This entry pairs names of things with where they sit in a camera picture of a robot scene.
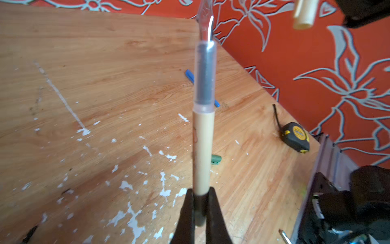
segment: wood grain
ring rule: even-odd
[[[31,243],[91,235],[92,243],[107,235],[107,243],[131,243],[134,219],[145,227],[135,243],[168,242],[184,199],[175,196],[192,183],[193,85],[184,71],[197,38],[194,20],[0,4],[1,243],[19,244],[37,224]],[[77,133],[34,61],[90,134]],[[292,231],[318,143],[311,138],[305,155],[286,146],[274,99],[221,47],[216,76],[213,153],[223,159],[211,167],[211,184],[228,231],[234,243],[281,243],[278,229]],[[294,121],[278,112],[281,123]],[[122,181],[133,190],[120,189]],[[129,205],[141,211],[136,218],[129,211],[110,224]]]

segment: tape measure label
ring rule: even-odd
[[[306,135],[305,135],[305,132],[298,126],[294,126],[292,128],[292,131],[294,132],[294,135],[299,139],[299,140],[305,140],[306,139]]]

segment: white paint splatter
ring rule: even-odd
[[[148,149],[146,146],[144,146],[144,149],[147,151],[147,153],[149,153],[149,156],[153,156],[153,155],[150,153],[149,149]]]
[[[114,172],[117,171],[117,170],[118,170],[118,164],[116,164],[116,165],[114,166],[114,169],[111,170],[111,172],[114,173]]]
[[[123,219],[126,216],[127,213],[124,213],[123,211],[118,211],[117,215],[111,219],[106,226],[109,226],[110,224],[114,224],[116,226],[118,224],[118,221]]]
[[[178,114],[180,116],[180,118],[182,118],[185,122],[189,122],[189,120],[187,118],[185,118],[183,115],[181,114]]]
[[[88,130],[87,128],[82,128],[82,129],[77,130],[77,133],[80,133],[80,132],[83,132],[83,136],[84,136],[84,135],[90,134],[91,130]]]
[[[58,199],[58,200],[57,200],[57,204],[61,204],[61,203],[62,203],[62,199],[64,199],[64,198]]]
[[[156,240],[159,239],[162,236],[163,230],[164,227],[161,227],[161,229],[158,232],[156,232],[153,237],[156,238]]]
[[[134,239],[131,242],[131,244],[135,244],[137,238],[140,237],[142,232],[146,232],[146,229],[145,229],[145,226],[138,227],[138,221],[135,219],[137,217],[137,215],[139,215],[142,212],[142,210],[139,210],[137,213],[134,213],[134,211],[131,209],[130,202],[128,202],[127,205],[129,207],[129,209],[127,210],[127,213],[130,213],[133,215],[131,217],[131,219],[129,220],[129,222],[127,222],[127,226],[133,229]]]
[[[152,220],[154,220],[155,218],[157,218],[157,210],[153,210],[152,213]]]
[[[165,190],[165,173],[164,172],[160,172],[160,174],[161,174],[161,182],[163,183],[163,189],[161,190],[161,192],[160,192],[160,196],[163,196],[163,197],[165,197],[165,201],[166,202],[168,202],[168,199],[167,199],[167,197],[168,196],[170,196],[170,190]]]
[[[178,176],[175,176],[175,175],[171,175],[171,177],[174,177],[176,179],[176,181],[179,180],[179,177]]]
[[[27,189],[27,188],[30,188],[31,183],[32,183],[32,181],[30,181],[29,183],[25,184],[25,186],[22,187],[22,191],[24,191],[24,190]]]
[[[47,219],[48,219],[48,215],[46,213],[43,213],[42,214],[42,221],[41,221],[41,223],[46,222]]]
[[[179,193],[176,194],[175,199],[173,200],[173,205],[172,205],[172,207],[175,206],[176,198],[177,198],[178,196],[183,196],[183,195],[185,195],[186,193],[187,193],[187,188],[182,188],[182,189],[180,189]]]
[[[169,161],[171,162],[173,159],[176,159],[176,157],[177,157],[177,155],[175,155],[175,156],[171,156],[171,155],[166,155],[165,156],[167,159],[170,159]]]
[[[122,184],[119,188],[123,189],[124,191],[127,191],[126,188],[129,188],[132,190],[133,186],[131,184],[127,183],[127,181],[123,180]]]
[[[91,244],[92,243],[92,238],[93,238],[94,236],[93,235],[90,235],[87,239],[85,239],[84,241],[83,241],[83,244]]]

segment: blue pen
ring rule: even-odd
[[[185,72],[185,74],[186,74],[186,76],[187,76],[187,78],[192,82],[192,84],[194,84],[194,74],[188,69],[188,70],[186,70],[186,72]],[[214,101],[214,105],[217,107],[217,108],[219,108],[221,105],[220,105],[220,103],[218,103],[218,101],[217,100],[215,100]]]

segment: green object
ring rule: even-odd
[[[292,147],[294,150],[300,153],[306,153],[310,150],[309,136],[303,129],[303,127],[295,122],[290,122],[281,127],[276,112],[275,104],[273,105],[275,112],[276,122],[280,130],[280,138],[285,144]]]
[[[220,164],[222,157],[219,155],[211,155],[211,164]]]

